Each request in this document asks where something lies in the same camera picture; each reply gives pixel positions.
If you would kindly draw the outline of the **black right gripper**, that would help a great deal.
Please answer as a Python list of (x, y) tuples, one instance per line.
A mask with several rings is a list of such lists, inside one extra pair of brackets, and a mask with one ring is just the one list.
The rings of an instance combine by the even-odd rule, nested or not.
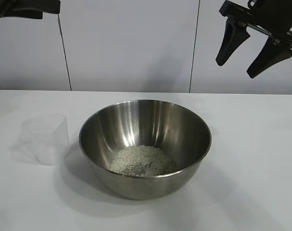
[(247, 69), (250, 78), (292, 57), (292, 0), (250, 0), (246, 7), (226, 0), (219, 12), (231, 18), (226, 20), (223, 41), (215, 59), (219, 66), (250, 37), (247, 26), (271, 37)]

